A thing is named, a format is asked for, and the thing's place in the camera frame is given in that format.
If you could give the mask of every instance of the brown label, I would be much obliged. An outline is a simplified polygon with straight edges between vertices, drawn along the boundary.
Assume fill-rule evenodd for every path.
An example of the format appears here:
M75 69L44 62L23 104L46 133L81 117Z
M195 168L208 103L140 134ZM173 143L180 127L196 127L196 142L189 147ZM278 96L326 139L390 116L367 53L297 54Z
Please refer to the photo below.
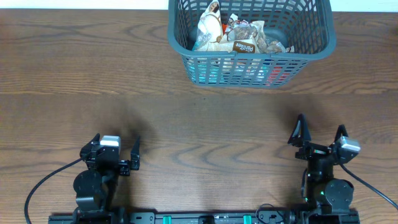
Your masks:
M248 44L242 41L234 41L234 47L232 50L235 50L239 53L254 53L256 51L256 46L254 46L254 44Z
M223 38L221 35L219 35L216 39L217 43L219 43L221 41L221 38Z

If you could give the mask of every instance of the snack bag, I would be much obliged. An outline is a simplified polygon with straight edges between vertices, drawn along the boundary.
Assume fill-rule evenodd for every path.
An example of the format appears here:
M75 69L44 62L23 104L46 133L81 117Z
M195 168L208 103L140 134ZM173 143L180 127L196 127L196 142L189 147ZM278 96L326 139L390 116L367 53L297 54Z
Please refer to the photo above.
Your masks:
M263 53L273 54L273 53L294 53L294 46L285 48L279 40L266 39L266 42L269 42L266 49L261 49Z
M268 47L266 42L266 34L264 33L264 21L254 21L252 24L257 28L256 44L259 47L260 53L264 53Z
M246 40L225 41L210 43L207 51L236 51L239 53L259 53L256 40L253 37Z
M229 17L227 28L221 42L234 41L234 40L247 40L253 37L257 39L259 28L255 27L248 21L238 20L238 16L232 14Z
M208 45L220 42L222 36L220 4L217 0L213 0L200 16L197 41L192 50L207 51Z

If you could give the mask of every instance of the black mount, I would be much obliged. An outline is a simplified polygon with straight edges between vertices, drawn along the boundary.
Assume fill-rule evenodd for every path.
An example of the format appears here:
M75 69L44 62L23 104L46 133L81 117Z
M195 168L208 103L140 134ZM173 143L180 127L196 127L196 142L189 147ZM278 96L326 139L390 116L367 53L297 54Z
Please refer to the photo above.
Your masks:
M80 157L86 162L88 170L80 173L74 183L79 222L84 220L105 219L111 223L127 223L127 214L123 208L111 209L110 205L118 185L118 177L129 176L130 170L139 170L138 137L131 149L131 160L119 160L120 138L104 136L102 144L100 134L82 147Z
M120 138L104 136L103 139L105 137L110 143L102 144L103 140L100 141L97 134L80 151L88 170L79 174L73 183L78 208L72 216L50 216L50 224L359 223L357 211L349 209L353 185L333 176L334 165L349 162L360 151L358 142L348 137L343 125L338 127L334 142L322 146L311 142L307 122L300 114L288 144L299 148L295 154L297 159L308 161L302 181L302 196L306 203L293 209L268 207L239 213L134 212L127 215L124 208L110 208L119 175L130 175L130 170L139 169L139 139L131 150L131 161L119 161Z

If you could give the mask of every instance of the wire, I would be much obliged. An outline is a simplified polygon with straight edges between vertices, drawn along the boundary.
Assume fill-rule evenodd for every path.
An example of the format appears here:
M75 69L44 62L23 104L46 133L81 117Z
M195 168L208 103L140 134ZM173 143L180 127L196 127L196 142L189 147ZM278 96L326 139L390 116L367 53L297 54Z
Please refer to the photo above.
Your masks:
M90 154L87 154L84 158L80 158L80 159L78 159L78 160L76 160L74 162L69 163L68 165L65 165L65 166L57 169L56 171L53 171L51 174L47 175L39 183L36 184L36 186L30 191L30 193L27 196L26 201L25 201L24 212L25 212L25 219L26 219L26 222L28 224L32 224L32 222L30 221L30 218L29 218L29 213L28 213L28 206L29 206L30 198L32 198L33 193L40 187L40 185L42 185L48 178L52 177L54 174L56 174L56 173L58 173L60 171L63 171L64 169L66 169L68 167L71 167L71 166L75 165L76 163L86 159L89 155Z
M304 172L303 172L303 177L302 177L302 180L301 180L301 197L302 197L302 198L305 198L305 197L304 197L304 190L305 190L305 174L307 174L307 168L305 168L305 170L304 170Z
M275 206L273 206L273 205L271 205L271 204L269 204L269 203L263 203L262 205L259 206L259 208L257 208L257 210L256 210L256 218L257 218L257 219L259 220L259 222L261 222L262 224L269 224L269 223L266 223L266 222L262 221L262 220L259 218L259 210L260 210L260 208L262 208L262 207L264 207L264 206L266 206L266 205L271 206L272 208L275 208ZM282 223L282 222L284 221L284 216L283 216L279 211L275 211L275 212L277 212L278 215L282 218L282 221L279 221L279 222L276 222L276 223Z
M398 205L391 200L389 197L387 197L386 195L384 195L383 193L381 193L378 189L374 188L372 185L368 184L366 181L364 181L363 179L357 177L355 174L353 174L351 171L349 171L344 165L343 163L340 161L339 162L341 168L347 172L347 174L349 174L350 176L354 177L354 179L356 179L358 182L360 182L361 184L367 186L369 189L373 190L376 194L380 195L382 198L384 198L385 200L387 200L392 206L394 206L397 210L398 210Z
M75 221L77 220L77 213L79 212L79 207L75 208L75 210L72 213L72 220Z

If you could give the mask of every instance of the plastic bag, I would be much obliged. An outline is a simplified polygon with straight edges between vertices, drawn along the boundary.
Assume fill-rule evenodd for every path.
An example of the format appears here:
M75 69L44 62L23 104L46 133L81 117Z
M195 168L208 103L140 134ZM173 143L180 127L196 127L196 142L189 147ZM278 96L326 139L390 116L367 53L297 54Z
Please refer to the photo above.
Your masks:
M294 53L294 46L285 48L279 40L272 37L266 37L260 51L266 54Z
M220 4L213 0L206 11L200 16L197 41L192 50L207 51L208 45L220 42L223 28L220 19Z

